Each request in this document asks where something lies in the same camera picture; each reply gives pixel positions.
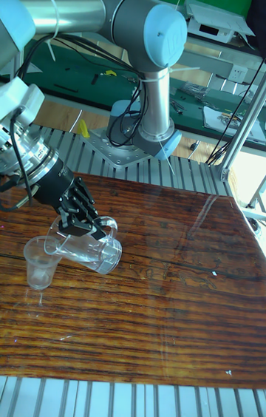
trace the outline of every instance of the aluminum slat platform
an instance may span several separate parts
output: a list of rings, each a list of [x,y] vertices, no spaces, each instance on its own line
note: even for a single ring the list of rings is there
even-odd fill
[[[0,376],[1,417],[265,417],[264,390]]]
[[[176,189],[231,195],[216,169],[171,156],[113,169],[79,135],[39,129],[72,170]],[[0,376],[0,417],[266,417],[265,390]]]
[[[31,126],[33,132],[37,129],[49,145],[59,151],[61,159],[73,171],[206,194],[232,195],[228,182],[222,182],[219,179],[215,166],[208,167],[204,163],[198,164],[195,160],[171,156],[169,161],[174,175],[166,160],[159,161],[154,158],[130,167],[116,169],[85,143],[80,135],[62,132],[58,129]]]

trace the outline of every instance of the wooden tabletop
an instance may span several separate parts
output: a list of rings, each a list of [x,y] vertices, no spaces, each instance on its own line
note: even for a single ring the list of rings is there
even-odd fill
[[[234,200],[83,178],[117,220],[120,263],[101,276],[63,260],[34,291],[23,247],[56,213],[1,214],[0,375],[265,387],[265,257]]]

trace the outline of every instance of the power outlet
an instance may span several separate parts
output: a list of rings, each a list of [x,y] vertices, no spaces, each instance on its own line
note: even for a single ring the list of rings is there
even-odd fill
[[[247,72],[248,72],[247,67],[234,64],[228,76],[228,80],[232,82],[236,82],[236,84],[241,84],[242,82],[244,82]]]

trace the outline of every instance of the wire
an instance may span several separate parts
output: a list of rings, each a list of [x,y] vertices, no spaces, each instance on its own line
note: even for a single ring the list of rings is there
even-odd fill
[[[137,85],[137,88],[136,88],[136,90],[134,91],[134,93],[132,95],[132,99],[130,100],[129,105],[126,107],[125,111],[123,113],[121,113],[121,115],[117,116],[114,119],[114,121],[112,122],[112,125],[110,126],[110,129],[109,129],[109,135],[108,135],[109,141],[110,141],[110,143],[111,143],[112,146],[114,146],[114,147],[122,147],[122,146],[128,145],[131,142],[132,138],[134,137],[134,134],[137,131],[137,128],[139,127],[139,125],[140,125],[140,123],[141,123],[141,121],[143,119],[143,116],[144,116],[144,114],[146,112],[147,96],[146,96],[146,87],[145,87],[145,84],[143,85],[143,90],[144,90],[144,101],[143,101],[143,105],[142,105],[141,110],[140,111],[130,110],[131,107],[132,107],[132,104],[137,100],[137,98],[138,98],[138,96],[140,94],[140,91],[141,91],[141,88],[140,88],[140,80],[139,80],[138,85]],[[124,120],[124,118],[127,115],[132,116],[132,117],[136,116],[136,120],[135,120],[134,126],[132,128],[132,132],[131,132],[130,136],[128,136],[128,137],[123,133],[123,135],[126,138],[126,141],[124,141],[123,143],[117,143],[116,141],[113,141],[112,140],[112,131],[113,131],[114,127],[115,127],[115,124],[118,121],[120,121],[120,131],[123,132],[123,120]]]
[[[15,111],[14,115],[11,118],[11,121],[10,121],[10,137],[11,137],[13,149],[14,149],[15,154],[16,154],[16,158],[18,160],[18,164],[21,168],[21,173],[23,174],[23,178],[24,178],[24,182],[25,182],[25,186],[26,186],[26,190],[27,190],[27,195],[29,197],[29,204],[31,206],[32,202],[33,202],[33,196],[32,196],[32,192],[30,190],[29,179],[28,179],[27,173],[24,169],[24,165],[23,165],[23,162],[22,162],[22,159],[21,159],[21,155],[19,154],[18,146],[17,146],[16,139],[15,139],[15,133],[14,133],[14,125],[15,125],[15,122],[16,122],[18,116],[21,114],[21,110],[22,110],[22,108],[19,107]]]
[[[240,108],[240,105],[241,105],[241,104],[242,104],[242,102],[244,101],[245,96],[247,95],[248,91],[250,90],[251,86],[253,85],[254,80],[255,80],[256,76],[258,75],[258,73],[259,73],[260,69],[262,68],[262,65],[263,65],[263,63],[264,63],[264,62],[265,62],[265,59],[262,59],[262,62],[261,62],[261,64],[259,65],[259,68],[258,68],[258,70],[256,71],[256,73],[255,73],[255,75],[254,75],[254,77],[253,77],[252,81],[251,81],[251,82],[250,82],[250,84],[248,85],[248,88],[245,90],[245,93],[244,93],[244,95],[242,96],[242,98],[241,98],[241,100],[240,100],[239,104],[237,105],[236,109],[234,110],[233,114],[231,115],[231,118],[230,118],[230,120],[228,121],[228,123],[227,123],[227,125],[226,125],[226,127],[225,127],[224,132],[223,132],[223,133],[222,133],[222,135],[220,136],[219,140],[218,140],[218,141],[217,141],[217,143],[216,143],[216,146],[214,147],[213,151],[210,153],[210,155],[209,155],[208,159],[206,160],[206,162],[205,162],[205,163],[206,163],[206,164],[208,164],[209,166],[210,166],[211,164],[213,164],[214,162],[216,162],[218,159],[220,159],[220,158],[221,158],[221,156],[223,156],[223,155],[226,153],[226,150],[228,149],[228,147],[229,147],[229,145],[230,145],[230,143],[231,143],[231,141],[232,141],[232,139],[233,139],[233,138],[232,138],[230,141],[228,141],[228,142],[227,142],[227,143],[226,143],[226,144],[225,144],[222,148],[218,149],[218,151],[216,151],[216,149],[217,149],[218,145],[222,142],[222,139],[224,138],[225,133],[226,133],[226,131],[227,131],[227,129],[228,129],[228,127],[229,127],[229,125],[230,125],[231,121],[233,120],[234,115],[236,114],[236,112],[237,112],[237,111],[238,111],[238,109]]]
[[[39,190],[39,186],[34,185],[33,190],[31,191],[32,196],[35,195],[38,190]],[[0,201],[0,210],[2,210],[2,211],[14,211],[16,209],[21,208],[25,203],[27,203],[28,200],[29,200],[29,197],[28,197],[28,195],[26,195],[26,197],[21,199],[19,202],[17,202],[12,207],[4,207],[1,203],[1,201]]]
[[[98,65],[99,67],[104,67],[104,69],[108,70],[108,69],[113,69],[114,67],[106,67],[105,64],[98,64],[97,62],[91,61],[90,59],[88,59],[82,52],[80,52],[79,50],[75,49],[75,47],[70,46],[69,44],[67,44],[66,42],[61,41],[58,38],[55,38],[55,40],[57,42],[60,42],[60,44],[63,44],[64,46],[74,50],[77,54],[79,54],[83,59],[85,59],[85,61],[89,62],[92,65]],[[129,69],[122,69],[121,67],[115,67],[115,70],[122,70],[124,72],[129,72]]]
[[[46,35],[43,38],[39,39],[37,42],[35,42],[35,44],[31,47],[30,51],[28,52],[27,57],[24,60],[24,63],[21,65],[21,67],[18,69],[18,72],[16,73],[16,75],[18,77],[20,77],[22,80],[24,80],[24,77],[27,74],[27,70],[28,70],[29,65],[30,65],[30,61],[31,61],[35,51],[45,41],[49,41],[50,39],[51,39],[51,35]],[[96,44],[92,43],[91,41],[88,41],[85,38],[80,38],[80,37],[75,36],[75,35],[60,34],[60,35],[57,35],[56,41],[59,41],[62,44],[71,48],[72,50],[76,51],[81,57],[83,57],[86,61],[90,62],[91,64],[95,64],[95,65],[98,65],[100,67],[105,67],[103,64],[97,64],[94,61],[90,61],[85,55],[83,55],[81,52],[79,52],[74,47],[69,46],[65,41],[71,42],[73,44],[77,44],[79,47],[82,47],[83,49],[88,50],[92,54],[99,55],[99,53],[100,53],[101,57],[103,57],[107,61],[110,61],[110,62],[112,62],[112,63],[121,67],[121,68],[115,68],[116,70],[123,70],[123,71],[127,71],[127,72],[133,72],[140,77],[142,76],[142,74],[140,72],[138,72],[137,70],[135,70],[131,65],[127,64],[124,61],[121,61],[119,58],[115,57],[113,54],[105,51],[105,49],[103,49],[102,47],[97,46]]]

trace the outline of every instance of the white zip tie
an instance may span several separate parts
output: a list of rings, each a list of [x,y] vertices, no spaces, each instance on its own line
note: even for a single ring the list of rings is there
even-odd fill
[[[57,6],[55,0],[51,0],[51,2],[52,2],[53,7],[55,8],[56,25],[55,25],[55,33],[54,33],[53,37],[48,39],[48,41],[46,41],[46,43],[47,43],[47,46],[49,47],[49,51],[50,51],[50,54],[52,56],[52,59],[55,62],[55,53],[52,50],[51,40],[55,39],[56,36],[58,35],[59,24],[60,24],[60,15],[59,15],[58,6]]]
[[[179,3],[180,3],[180,0],[178,0],[177,6],[174,8],[174,11],[177,11],[177,8],[178,8]]]
[[[183,69],[169,69],[169,72],[182,72],[183,70],[199,70],[200,67],[184,67]]]
[[[185,67],[184,69],[169,69],[168,73],[171,72],[182,72],[183,70],[199,70],[200,67]],[[164,74],[162,77],[159,78],[140,78],[142,82],[158,82],[162,78],[166,77],[167,74]]]
[[[81,110],[80,110],[80,112],[78,113],[77,118],[75,119],[75,121],[74,121],[73,125],[71,126],[71,128],[70,128],[70,130],[69,130],[69,133],[71,133],[71,131],[73,130],[74,126],[77,124],[78,120],[80,119],[82,111],[83,111],[83,110],[81,109]]]
[[[163,145],[162,145],[162,143],[161,143],[160,141],[159,141],[159,144],[160,144],[160,146],[161,146],[161,148],[162,148],[162,150],[163,150],[163,154],[166,156],[166,151],[164,150]],[[172,166],[171,166],[171,164],[170,164],[170,161],[169,161],[169,159],[168,159],[168,157],[167,157],[167,156],[166,156],[166,160],[167,160],[167,162],[168,162],[168,164],[169,164],[169,167],[170,167],[170,169],[171,169],[171,171],[172,171],[173,175],[175,175],[174,170],[173,170],[173,168],[172,168]]]

